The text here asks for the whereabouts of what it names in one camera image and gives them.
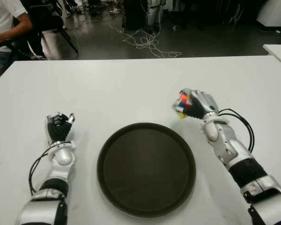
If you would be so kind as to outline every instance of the black cylinder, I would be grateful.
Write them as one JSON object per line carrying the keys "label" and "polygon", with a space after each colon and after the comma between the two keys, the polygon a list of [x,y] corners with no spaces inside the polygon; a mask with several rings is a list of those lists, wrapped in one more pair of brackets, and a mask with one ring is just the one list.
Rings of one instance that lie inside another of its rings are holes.
{"label": "black cylinder", "polygon": [[255,179],[267,176],[262,166],[253,158],[236,163],[229,169],[229,173],[240,188]]}

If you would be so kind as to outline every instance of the black chair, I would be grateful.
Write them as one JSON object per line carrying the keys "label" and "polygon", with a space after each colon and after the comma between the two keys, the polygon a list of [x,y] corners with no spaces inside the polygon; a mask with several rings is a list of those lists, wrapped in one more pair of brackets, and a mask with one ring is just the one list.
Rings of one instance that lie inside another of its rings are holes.
{"label": "black chair", "polygon": [[74,51],[78,53],[77,48],[71,42],[70,36],[63,28],[64,22],[60,17],[62,9],[57,0],[47,0],[45,3],[42,0],[21,0],[21,2],[39,35],[42,35],[42,32],[46,30],[58,30]]}
{"label": "black chair", "polygon": [[23,39],[23,37],[16,37],[13,39],[9,39],[9,40],[6,40],[3,43],[1,43],[0,48],[7,46],[11,50],[9,60],[11,60],[15,55],[17,56],[18,61],[31,60],[31,58],[28,55],[22,53],[19,50],[19,48],[17,47],[19,45],[19,43],[22,41],[26,41],[26,40]]}

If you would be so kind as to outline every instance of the shoe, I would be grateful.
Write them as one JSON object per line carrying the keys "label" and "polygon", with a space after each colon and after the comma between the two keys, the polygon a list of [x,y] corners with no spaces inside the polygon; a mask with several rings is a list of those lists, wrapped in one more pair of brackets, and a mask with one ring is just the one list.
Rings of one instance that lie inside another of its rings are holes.
{"label": "shoe", "polygon": [[48,60],[44,55],[33,55],[32,60]]}

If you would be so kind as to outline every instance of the dark equipment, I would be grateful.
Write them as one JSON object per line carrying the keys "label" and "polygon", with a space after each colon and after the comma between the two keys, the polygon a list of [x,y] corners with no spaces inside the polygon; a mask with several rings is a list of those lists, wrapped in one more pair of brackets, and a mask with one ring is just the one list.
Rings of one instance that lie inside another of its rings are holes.
{"label": "dark equipment", "polygon": [[124,0],[125,29],[138,30],[146,26],[147,0]]}

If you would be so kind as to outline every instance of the person's arm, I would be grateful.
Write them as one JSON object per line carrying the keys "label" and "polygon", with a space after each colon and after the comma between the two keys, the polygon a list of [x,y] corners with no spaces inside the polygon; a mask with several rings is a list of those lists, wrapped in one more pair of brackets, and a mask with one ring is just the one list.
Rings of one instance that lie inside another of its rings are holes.
{"label": "person's arm", "polygon": [[17,26],[0,34],[0,44],[7,39],[21,36],[32,30],[32,23],[26,13],[19,15],[17,19],[20,22]]}

